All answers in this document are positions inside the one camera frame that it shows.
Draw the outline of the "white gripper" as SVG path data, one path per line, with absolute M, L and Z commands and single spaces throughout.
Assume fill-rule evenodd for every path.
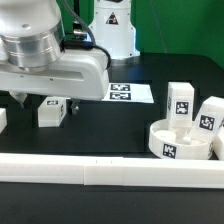
M 7 61 L 0 61 L 0 90 L 25 107 L 27 94 L 61 96 L 70 100 L 70 112 L 79 112 L 81 100 L 105 97 L 109 77 L 108 57 L 98 49 L 66 50 L 61 58 L 42 71 L 25 71 Z

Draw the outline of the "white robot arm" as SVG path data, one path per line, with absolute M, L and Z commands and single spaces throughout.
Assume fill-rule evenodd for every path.
M 29 94 L 81 100 L 105 97 L 108 68 L 139 60 L 132 0 L 94 0 L 85 23 L 69 6 L 76 26 L 66 38 L 56 0 L 0 0 L 0 91 L 24 102 Z

